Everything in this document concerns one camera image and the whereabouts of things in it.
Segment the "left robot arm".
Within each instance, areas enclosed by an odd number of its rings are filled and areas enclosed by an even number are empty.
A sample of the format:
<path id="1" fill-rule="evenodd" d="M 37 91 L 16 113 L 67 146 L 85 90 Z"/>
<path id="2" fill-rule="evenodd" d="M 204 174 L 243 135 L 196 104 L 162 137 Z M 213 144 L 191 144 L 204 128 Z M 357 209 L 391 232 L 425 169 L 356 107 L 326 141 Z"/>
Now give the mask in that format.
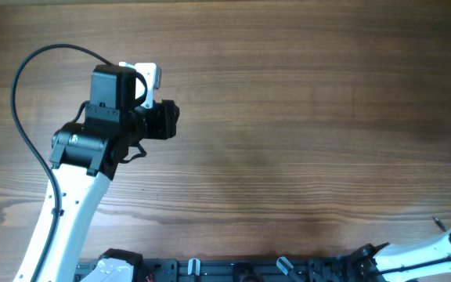
<path id="1" fill-rule="evenodd" d="M 161 84 L 155 63 L 100 64 L 90 97 L 52 137 L 51 178 L 17 281 L 71 281 L 86 234 L 117 167 L 132 161 L 144 139 L 176 134 L 179 108 L 156 102 Z"/>

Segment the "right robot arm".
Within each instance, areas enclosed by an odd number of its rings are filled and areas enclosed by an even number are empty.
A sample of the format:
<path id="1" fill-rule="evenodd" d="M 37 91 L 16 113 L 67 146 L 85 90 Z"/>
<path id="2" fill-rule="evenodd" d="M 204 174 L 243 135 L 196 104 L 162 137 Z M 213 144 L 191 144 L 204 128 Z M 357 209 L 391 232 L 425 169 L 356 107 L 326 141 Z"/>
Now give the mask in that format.
<path id="1" fill-rule="evenodd" d="M 451 273 L 451 229 L 412 244 L 385 244 L 355 261 L 359 281 L 413 281 Z"/>

